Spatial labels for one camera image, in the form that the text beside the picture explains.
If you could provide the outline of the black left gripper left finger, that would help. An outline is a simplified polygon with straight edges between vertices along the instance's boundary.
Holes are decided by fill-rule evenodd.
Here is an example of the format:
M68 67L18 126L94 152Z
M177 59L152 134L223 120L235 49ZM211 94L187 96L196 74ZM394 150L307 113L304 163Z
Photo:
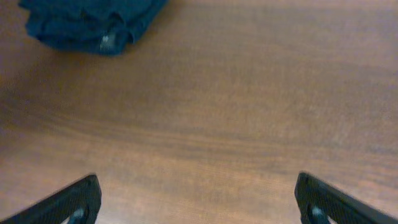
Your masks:
M100 183L96 174L89 174L1 224L94 223L100 207Z

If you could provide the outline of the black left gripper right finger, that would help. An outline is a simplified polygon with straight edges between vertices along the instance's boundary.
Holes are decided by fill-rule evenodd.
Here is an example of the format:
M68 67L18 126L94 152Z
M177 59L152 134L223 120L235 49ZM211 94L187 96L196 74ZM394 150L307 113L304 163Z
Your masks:
M294 194L304 224L397 224L397 219L306 172L299 173Z

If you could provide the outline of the navy blue shorts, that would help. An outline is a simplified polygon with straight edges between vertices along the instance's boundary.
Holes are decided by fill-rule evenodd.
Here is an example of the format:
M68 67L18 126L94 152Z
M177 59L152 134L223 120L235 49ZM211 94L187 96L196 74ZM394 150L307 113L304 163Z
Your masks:
M119 55L137 42L167 0L20 0L27 33L48 47Z

